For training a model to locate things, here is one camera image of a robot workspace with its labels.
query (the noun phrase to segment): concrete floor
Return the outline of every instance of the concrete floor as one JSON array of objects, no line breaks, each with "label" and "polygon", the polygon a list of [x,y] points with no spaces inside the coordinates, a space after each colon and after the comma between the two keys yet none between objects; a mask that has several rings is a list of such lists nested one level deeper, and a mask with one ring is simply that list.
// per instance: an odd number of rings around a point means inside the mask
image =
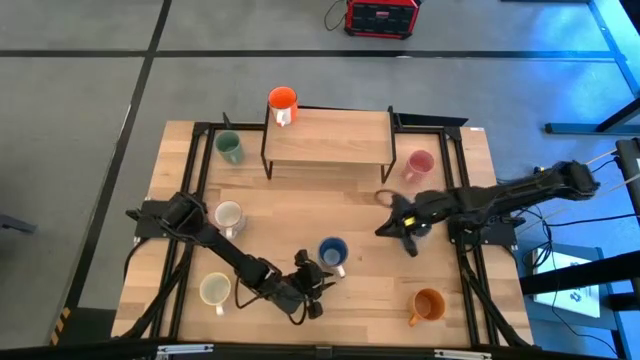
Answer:
[{"label": "concrete floor", "polygon": [[[413,37],[402,42],[326,32],[322,17],[331,3],[174,1],[160,49],[608,49],[586,5],[426,1]],[[640,79],[640,38],[617,0],[596,3]],[[161,5],[0,0],[0,50],[145,50]],[[7,324],[0,327],[0,348],[48,341],[141,64],[139,58],[0,58],[0,211],[39,225],[33,236],[0,232],[0,314]],[[616,137],[550,136],[541,127],[550,121],[599,122],[633,99],[609,60],[157,59],[81,306],[117,306],[134,229],[124,210],[143,200],[165,121],[220,121],[225,111],[232,121],[258,122],[266,93],[279,84],[293,86],[303,104],[378,110],[393,104],[401,112],[467,117],[470,126],[487,128],[500,178],[560,159],[588,161],[613,148]],[[597,177],[605,188],[621,179],[615,166]],[[542,209],[551,212],[558,203]],[[628,213],[631,204],[620,190],[573,209],[554,221]],[[606,256],[638,250],[639,235],[634,219],[554,230],[557,242],[600,246]],[[521,239],[543,241],[543,235],[536,228]],[[618,291],[628,288],[616,284]],[[640,327],[633,324],[640,316],[624,314],[623,320],[629,338],[638,338]],[[533,322],[533,331],[546,349],[611,355],[563,325]],[[640,345],[632,346],[640,354]]]}]

